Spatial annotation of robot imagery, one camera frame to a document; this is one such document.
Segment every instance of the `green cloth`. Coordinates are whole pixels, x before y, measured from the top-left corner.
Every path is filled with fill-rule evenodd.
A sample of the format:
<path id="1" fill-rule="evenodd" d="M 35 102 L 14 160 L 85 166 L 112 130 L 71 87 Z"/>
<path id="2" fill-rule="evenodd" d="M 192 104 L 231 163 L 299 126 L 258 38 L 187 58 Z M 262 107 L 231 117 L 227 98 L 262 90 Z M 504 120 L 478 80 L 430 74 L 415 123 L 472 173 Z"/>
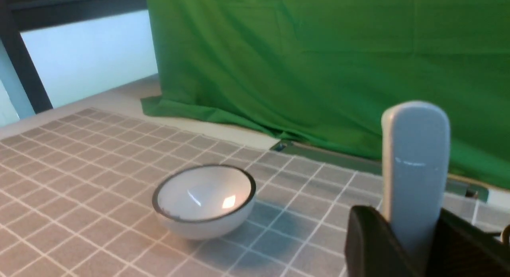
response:
<path id="1" fill-rule="evenodd" d="M 448 113 L 450 172 L 510 189 L 510 0 L 148 0 L 146 115 L 381 158 L 381 114 Z"/>

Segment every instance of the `dark bowl rim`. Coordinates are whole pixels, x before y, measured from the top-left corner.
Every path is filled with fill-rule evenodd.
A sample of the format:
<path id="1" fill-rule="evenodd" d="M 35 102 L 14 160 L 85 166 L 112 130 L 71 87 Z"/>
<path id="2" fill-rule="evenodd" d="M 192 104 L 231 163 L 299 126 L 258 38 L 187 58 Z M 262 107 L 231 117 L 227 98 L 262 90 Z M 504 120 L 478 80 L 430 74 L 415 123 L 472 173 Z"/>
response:
<path id="1" fill-rule="evenodd" d="M 248 180 L 250 181 L 250 194 L 248 194 L 248 197 L 247 199 L 243 202 L 243 204 L 241 204 L 240 206 L 237 206 L 234 210 L 232 211 L 229 211 L 225 214 L 222 214 L 220 216 L 217 216 L 217 217 L 213 217 L 213 218 L 206 218 L 206 219 L 181 219 L 181 218 L 178 218 L 178 217 L 175 217 L 175 216 L 171 216 L 171 215 L 168 215 L 166 214 L 162 209 L 161 207 L 159 206 L 158 204 L 158 196 L 159 196 L 159 193 L 160 193 L 160 190 L 161 188 L 163 188 L 163 186 L 165 184 L 167 184 L 169 181 L 171 181 L 171 179 L 173 179 L 174 177 L 177 177 L 177 175 L 180 175 L 182 173 L 185 173 L 187 171 L 190 171 L 190 170 L 195 170 L 195 169 L 198 169 L 198 168 L 203 168 L 203 167 L 227 167 L 227 168 L 232 168 L 232 169 L 235 169 L 235 170 L 239 170 L 241 173 L 243 173 L 247 178 Z M 234 213 L 236 213 L 237 211 L 241 210 L 242 208 L 244 208 L 246 205 L 248 205 L 250 203 L 250 201 L 253 200 L 253 198 L 255 197 L 255 192 L 257 191 L 257 184 L 255 183 L 255 179 L 253 179 L 252 175 L 249 174 L 248 172 L 246 172 L 244 169 L 241 169 L 241 168 L 238 168 L 236 166 L 232 166 L 232 165 L 224 165 L 224 164 L 206 164 L 206 165 L 199 165 L 199 166 L 193 166 L 193 167 L 190 167 L 190 168 L 186 168 L 184 170 L 181 170 L 177 173 L 174 173 L 172 174 L 171 176 L 169 177 L 166 177 L 164 179 L 164 181 L 162 181 L 158 187 L 154 190 L 154 193 L 153 193 L 153 208 L 154 210 L 156 211 L 156 213 L 166 217 L 167 219 L 171 219 L 173 221 L 176 221 L 176 222 L 179 222 L 179 223 L 205 223 L 205 222 L 211 222 L 211 221 L 215 221 L 215 220 L 218 220 L 218 219 L 222 219 L 223 217 L 226 217 L 228 215 L 232 215 Z"/>

